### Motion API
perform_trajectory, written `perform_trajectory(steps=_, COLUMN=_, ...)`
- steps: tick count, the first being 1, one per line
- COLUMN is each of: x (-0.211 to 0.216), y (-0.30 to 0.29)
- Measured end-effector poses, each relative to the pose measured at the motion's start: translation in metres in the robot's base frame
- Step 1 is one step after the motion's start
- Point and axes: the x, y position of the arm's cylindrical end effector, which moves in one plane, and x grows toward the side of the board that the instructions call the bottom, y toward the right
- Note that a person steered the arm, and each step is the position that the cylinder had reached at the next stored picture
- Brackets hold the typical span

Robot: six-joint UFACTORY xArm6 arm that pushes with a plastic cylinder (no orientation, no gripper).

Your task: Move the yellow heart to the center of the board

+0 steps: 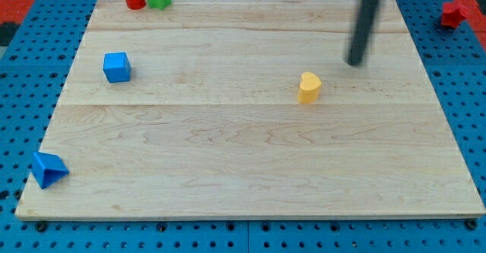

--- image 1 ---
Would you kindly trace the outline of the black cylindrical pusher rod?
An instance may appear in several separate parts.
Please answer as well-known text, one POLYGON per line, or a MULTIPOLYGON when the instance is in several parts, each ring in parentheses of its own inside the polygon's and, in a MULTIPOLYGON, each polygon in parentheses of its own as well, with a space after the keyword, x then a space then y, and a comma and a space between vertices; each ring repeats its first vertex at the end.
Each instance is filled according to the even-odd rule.
POLYGON ((377 17, 380 0, 361 0, 355 29, 349 45, 346 62, 351 66, 360 65, 365 57, 368 41, 377 17))

